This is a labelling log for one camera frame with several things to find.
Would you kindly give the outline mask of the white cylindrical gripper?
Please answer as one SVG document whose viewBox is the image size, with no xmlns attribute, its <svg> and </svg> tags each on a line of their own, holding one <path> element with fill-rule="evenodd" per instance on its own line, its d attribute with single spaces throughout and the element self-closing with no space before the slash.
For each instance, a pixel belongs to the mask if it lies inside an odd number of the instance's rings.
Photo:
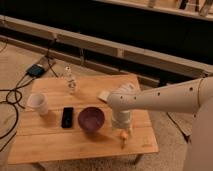
<svg viewBox="0 0 213 171">
<path fill-rule="evenodd" d="M 111 124 L 115 129 L 129 129 L 131 127 L 130 111 L 112 111 Z"/>
</svg>

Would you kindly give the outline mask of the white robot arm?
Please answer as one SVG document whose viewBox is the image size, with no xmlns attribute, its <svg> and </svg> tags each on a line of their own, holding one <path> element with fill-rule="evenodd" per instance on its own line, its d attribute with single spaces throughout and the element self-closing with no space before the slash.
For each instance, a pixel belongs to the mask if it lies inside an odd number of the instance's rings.
<svg viewBox="0 0 213 171">
<path fill-rule="evenodd" d="M 213 77 L 199 78 L 145 91 L 111 92 L 115 111 L 146 109 L 195 114 L 183 171 L 213 171 Z"/>
</svg>

